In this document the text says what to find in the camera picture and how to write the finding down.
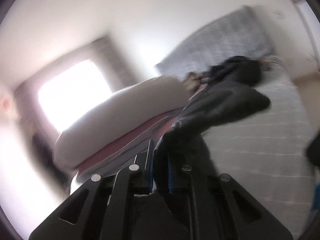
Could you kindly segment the black quilted puffer coat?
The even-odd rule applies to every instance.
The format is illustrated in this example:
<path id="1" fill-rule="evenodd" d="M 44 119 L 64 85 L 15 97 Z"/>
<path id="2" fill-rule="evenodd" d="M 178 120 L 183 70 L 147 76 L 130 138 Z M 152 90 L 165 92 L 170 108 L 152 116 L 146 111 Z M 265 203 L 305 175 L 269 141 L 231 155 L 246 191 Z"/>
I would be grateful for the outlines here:
<path id="1" fill-rule="evenodd" d="M 213 126 L 220 126 L 247 118 L 270 106 L 269 98 L 255 89 L 233 81 L 225 81 L 205 88 L 194 96 L 171 128 L 165 132 L 156 145 L 153 159 L 153 177 L 157 191 L 176 219 L 187 225 L 186 218 L 176 214 L 182 207 L 182 198 L 177 201 L 169 192 L 168 158 L 184 157 L 188 163 L 210 159 L 210 152 L 202 133 Z M 238 239 L 238 230 L 243 225 L 233 219 L 229 202 L 217 174 L 212 185 L 225 239 Z"/>

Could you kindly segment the small black puffer jacket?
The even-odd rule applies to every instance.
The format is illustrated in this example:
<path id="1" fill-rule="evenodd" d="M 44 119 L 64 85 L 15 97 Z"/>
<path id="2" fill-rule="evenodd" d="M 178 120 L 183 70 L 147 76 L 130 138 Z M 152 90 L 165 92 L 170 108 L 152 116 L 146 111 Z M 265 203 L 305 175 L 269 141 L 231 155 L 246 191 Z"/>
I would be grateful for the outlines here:
<path id="1" fill-rule="evenodd" d="M 253 87 L 262 80 L 263 72 L 259 61 L 244 56 L 234 56 L 220 65 L 211 66 L 203 77 L 208 84 L 234 81 Z"/>

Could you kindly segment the grey quilted headboard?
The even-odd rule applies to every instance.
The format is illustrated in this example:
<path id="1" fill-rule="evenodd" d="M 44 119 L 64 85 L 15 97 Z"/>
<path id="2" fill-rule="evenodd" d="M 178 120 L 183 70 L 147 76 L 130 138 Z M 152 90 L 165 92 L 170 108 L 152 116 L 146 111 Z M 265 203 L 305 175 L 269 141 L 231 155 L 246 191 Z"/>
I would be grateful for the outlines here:
<path id="1" fill-rule="evenodd" d="M 195 31 L 156 69 L 162 75 L 182 80 L 188 72 L 207 71 L 233 56 L 260 59 L 273 52 L 271 38 L 253 8 L 243 6 Z"/>

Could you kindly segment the grey folded duvet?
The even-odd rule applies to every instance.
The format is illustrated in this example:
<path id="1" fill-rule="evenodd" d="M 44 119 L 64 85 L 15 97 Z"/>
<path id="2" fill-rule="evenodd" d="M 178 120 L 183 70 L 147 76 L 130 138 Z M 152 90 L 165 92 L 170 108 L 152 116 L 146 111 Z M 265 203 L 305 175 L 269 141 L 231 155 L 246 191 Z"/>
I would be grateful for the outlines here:
<path id="1" fill-rule="evenodd" d="M 58 137 L 54 164 L 72 170 L 146 121 L 183 109 L 189 93 L 175 77 L 155 77 L 121 89 L 89 110 Z"/>

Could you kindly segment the maroon folded blanket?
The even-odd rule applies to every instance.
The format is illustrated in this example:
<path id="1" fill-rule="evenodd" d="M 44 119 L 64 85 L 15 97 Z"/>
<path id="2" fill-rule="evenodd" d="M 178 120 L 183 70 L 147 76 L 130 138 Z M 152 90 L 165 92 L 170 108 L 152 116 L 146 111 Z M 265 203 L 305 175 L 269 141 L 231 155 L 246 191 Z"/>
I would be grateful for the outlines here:
<path id="1" fill-rule="evenodd" d="M 141 141 L 148 139 L 153 135 L 156 129 L 160 128 L 166 121 L 171 120 L 178 116 L 182 111 L 181 108 L 162 113 L 157 115 L 148 121 L 144 122 L 140 126 L 136 127 L 132 131 L 119 137 L 115 141 L 107 144 L 97 153 L 83 161 L 78 166 L 78 174 L 89 170 L 97 166 L 100 162 L 107 160 L 111 161 L 112 157 L 116 157 L 116 154 L 121 154 L 123 151 L 133 148 Z"/>

